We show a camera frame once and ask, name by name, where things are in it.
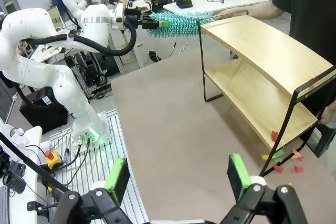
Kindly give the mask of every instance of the wooden shelf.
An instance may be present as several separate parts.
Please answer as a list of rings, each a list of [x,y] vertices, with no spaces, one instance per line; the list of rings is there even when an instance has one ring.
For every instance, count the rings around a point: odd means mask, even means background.
[[[290,95],[297,87],[332,67],[300,42],[247,15],[204,24],[201,29]]]
[[[247,61],[233,60],[205,71],[209,79],[239,110],[249,125],[271,150],[272,131],[280,131],[291,95],[279,90]],[[293,110],[278,149],[301,135],[317,121],[298,103]]]

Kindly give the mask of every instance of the lower shelf board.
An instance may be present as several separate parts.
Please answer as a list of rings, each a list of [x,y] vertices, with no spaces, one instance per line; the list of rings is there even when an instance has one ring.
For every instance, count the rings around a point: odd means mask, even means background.
[[[271,150],[274,145],[271,133],[280,131],[291,96],[277,89],[242,59],[205,70],[205,74],[238,109]],[[294,107],[277,149],[300,136],[316,121],[317,118],[302,103],[298,103]]]

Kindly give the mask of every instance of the bolt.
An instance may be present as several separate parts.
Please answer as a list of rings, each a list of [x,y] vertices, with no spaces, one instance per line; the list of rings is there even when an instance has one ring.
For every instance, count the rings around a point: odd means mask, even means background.
[[[288,192],[287,187],[285,187],[285,186],[282,187],[281,190],[280,190],[280,192],[282,192],[283,194],[287,193]]]
[[[261,187],[258,186],[258,185],[255,185],[255,186],[253,187],[253,191],[260,191],[260,190],[261,190]]]

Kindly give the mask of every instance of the paper scrap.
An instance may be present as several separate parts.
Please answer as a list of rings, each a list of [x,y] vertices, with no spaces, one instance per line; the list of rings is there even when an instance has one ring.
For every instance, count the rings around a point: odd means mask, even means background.
[[[278,164],[278,163],[281,163],[282,160],[283,160],[282,158],[277,157],[277,158],[274,160],[274,162],[275,162],[276,164]]]
[[[284,154],[284,150],[281,149],[281,150],[278,150],[277,152],[275,152],[275,157],[280,157],[282,154]]]
[[[295,172],[296,173],[303,173],[303,167],[300,167],[300,166],[294,166],[294,169],[295,169]]]
[[[272,138],[272,141],[275,142],[278,138],[278,135],[279,135],[279,132],[277,131],[272,131],[272,134],[271,134],[271,138]]]
[[[262,155],[261,158],[262,158],[263,160],[267,160],[267,159],[268,159],[268,156],[269,156],[269,155]]]
[[[297,151],[296,151],[296,149],[293,149],[293,156],[292,156],[292,160],[294,160],[294,159],[296,159],[296,158],[302,158],[303,156],[300,154],[300,153],[298,153]]]
[[[282,167],[278,166],[278,165],[274,166],[274,170],[276,170],[279,173],[282,173],[284,171],[284,169]]]

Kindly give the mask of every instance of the person's hand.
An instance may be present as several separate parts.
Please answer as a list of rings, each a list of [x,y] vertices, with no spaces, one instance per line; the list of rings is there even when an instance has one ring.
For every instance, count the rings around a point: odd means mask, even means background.
[[[225,18],[232,18],[232,17],[237,17],[237,16],[241,16],[241,15],[245,15],[246,12],[243,10],[241,12],[239,12],[240,10],[236,9],[236,8],[232,8],[232,9],[226,9],[221,11],[220,13],[218,13],[218,15],[225,15],[225,16],[219,16],[219,17],[215,17],[214,19],[225,19]]]
[[[327,106],[322,114],[322,118],[319,120],[319,124],[326,125],[330,123],[332,117],[334,116],[334,113],[335,112]]]

